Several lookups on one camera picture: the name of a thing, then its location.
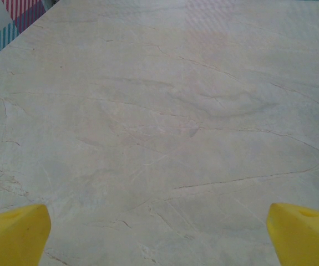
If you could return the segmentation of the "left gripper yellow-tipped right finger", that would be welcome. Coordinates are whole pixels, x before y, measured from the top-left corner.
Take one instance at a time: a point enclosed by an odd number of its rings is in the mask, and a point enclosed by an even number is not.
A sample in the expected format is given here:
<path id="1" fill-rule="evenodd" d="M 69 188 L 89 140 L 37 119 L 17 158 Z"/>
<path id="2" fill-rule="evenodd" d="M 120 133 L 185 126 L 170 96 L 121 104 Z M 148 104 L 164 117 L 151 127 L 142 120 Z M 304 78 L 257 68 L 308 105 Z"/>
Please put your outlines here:
<path id="1" fill-rule="evenodd" d="M 267 231 L 281 265 L 319 265 L 319 211 L 273 203 Z"/>

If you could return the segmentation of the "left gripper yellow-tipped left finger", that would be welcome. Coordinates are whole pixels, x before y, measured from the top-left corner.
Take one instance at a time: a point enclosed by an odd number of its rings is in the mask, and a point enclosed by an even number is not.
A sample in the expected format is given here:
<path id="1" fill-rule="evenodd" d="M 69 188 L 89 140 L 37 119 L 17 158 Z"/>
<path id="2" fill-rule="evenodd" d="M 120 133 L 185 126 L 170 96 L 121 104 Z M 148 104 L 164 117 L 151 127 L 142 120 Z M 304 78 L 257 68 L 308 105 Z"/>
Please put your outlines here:
<path id="1" fill-rule="evenodd" d="M 51 220 L 44 204 L 0 213 L 0 266 L 38 265 Z"/>

